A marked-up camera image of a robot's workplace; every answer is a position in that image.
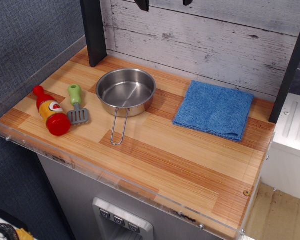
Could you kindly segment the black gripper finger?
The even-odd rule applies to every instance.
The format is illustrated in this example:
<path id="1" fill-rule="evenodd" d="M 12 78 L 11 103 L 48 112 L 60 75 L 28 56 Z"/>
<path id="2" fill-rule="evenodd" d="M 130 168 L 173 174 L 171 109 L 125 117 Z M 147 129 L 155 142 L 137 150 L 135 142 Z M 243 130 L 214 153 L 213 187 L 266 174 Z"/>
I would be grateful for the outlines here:
<path id="1" fill-rule="evenodd" d="M 149 11 L 149 7 L 150 7 L 149 0 L 134 0 L 134 1 L 142 11 L 145 12 Z"/>
<path id="2" fill-rule="evenodd" d="M 182 2 L 184 6 L 189 6 L 193 2 L 193 0 L 183 0 Z"/>

